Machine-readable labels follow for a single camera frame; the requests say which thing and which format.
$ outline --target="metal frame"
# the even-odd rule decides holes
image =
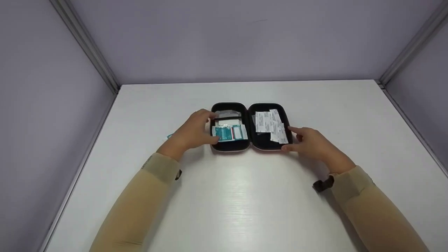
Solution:
[[[408,45],[379,78],[381,84],[387,86],[387,84],[425,47],[430,39],[437,34],[447,21],[448,0],[443,0],[417,34],[411,39]]]
[[[118,94],[120,83],[117,81],[115,74],[107,64],[103,55],[94,43],[92,37],[81,22],[78,14],[73,8],[69,0],[50,0],[51,4],[62,18],[67,28],[72,32],[78,44],[86,53],[98,73],[101,75],[112,93]]]
[[[58,212],[57,212],[57,214],[55,216],[55,219],[53,220],[53,222],[51,223],[50,227],[48,228],[47,236],[45,237],[45,240],[42,242],[42,245],[40,246],[39,252],[44,252],[47,249],[47,247],[48,247],[48,245],[50,243],[50,240],[53,237],[53,234],[54,234],[54,232],[56,230],[56,227],[59,224],[59,220],[62,217],[62,214],[64,213],[64,210],[65,210],[65,207],[67,206],[67,203],[69,202],[69,199],[70,199],[70,197],[71,197],[71,195],[72,195],[72,193],[73,193],[73,191],[74,191],[74,189],[76,187],[78,179],[81,176],[81,172],[84,169],[84,166],[86,165],[87,160],[89,159],[90,153],[92,152],[92,149],[93,149],[93,147],[94,147],[94,145],[96,143],[96,140],[98,139],[98,136],[101,133],[101,130],[103,129],[103,126],[104,126],[104,124],[106,122],[106,119],[107,119],[111,109],[112,109],[112,106],[113,106],[113,104],[115,102],[116,97],[117,97],[117,95],[115,94],[113,99],[111,100],[111,102],[108,104],[106,112],[101,117],[101,121],[99,122],[99,125],[96,128],[96,130],[95,130],[94,137],[91,140],[91,142],[89,143],[89,146],[87,148],[86,153],[82,157],[81,163],[78,166],[78,169],[77,169],[76,174],[75,174],[75,176],[73,178],[73,181],[70,184],[70,187],[69,187],[69,189],[67,191],[67,194],[64,197],[64,200],[62,201],[61,206],[59,207],[59,210],[58,210]]]
[[[394,100],[394,98],[389,94],[389,92],[386,89],[383,89],[383,93],[385,96],[389,99],[389,101],[392,103],[392,105],[395,107],[395,109],[398,111],[398,113],[401,115],[403,120],[406,122],[406,124],[409,126],[409,128],[412,130],[412,132],[415,134],[415,136],[418,138],[418,140],[422,143],[422,145],[425,147],[426,151],[429,153],[429,155],[432,157],[434,162],[439,166],[439,168],[442,170],[442,172],[445,174],[445,176],[448,178],[448,170],[445,169],[444,164],[437,158],[434,151],[431,149],[429,144],[426,142],[426,140],[423,138],[422,134],[417,130],[417,128],[414,126],[414,124],[409,120],[409,118],[406,116],[405,112],[400,108],[398,103]]]

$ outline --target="teal packet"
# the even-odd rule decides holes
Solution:
[[[219,142],[247,140],[247,133],[244,125],[213,126],[212,135],[219,136]]]

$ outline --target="hand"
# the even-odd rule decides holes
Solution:
[[[282,151],[297,152],[325,163],[330,173],[343,173],[354,168],[353,161],[328,141],[319,131],[311,128],[288,127],[297,134],[299,144],[285,144]]]
[[[203,144],[216,144],[219,136],[210,136],[205,133],[205,124],[216,114],[206,109],[200,109],[187,119],[187,121],[174,132],[174,134],[157,150],[158,153],[179,161],[185,151],[199,147]]]

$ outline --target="left hand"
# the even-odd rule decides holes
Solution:
[[[216,114],[200,109],[187,119],[176,132],[157,150],[158,153],[179,161],[185,151],[204,144],[216,144],[219,136],[210,136],[205,132],[205,124]]]

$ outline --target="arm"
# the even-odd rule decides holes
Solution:
[[[219,137],[204,132],[214,113],[201,109],[168,139],[135,174],[101,225],[90,252],[139,252],[143,240],[171,183],[179,171],[184,152]]]
[[[348,156],[317,130],[289,129],[301,143],[284,145],[282,150],[326,164],[334,177],[331,191],[369,251],[427,251],[403,214]]]

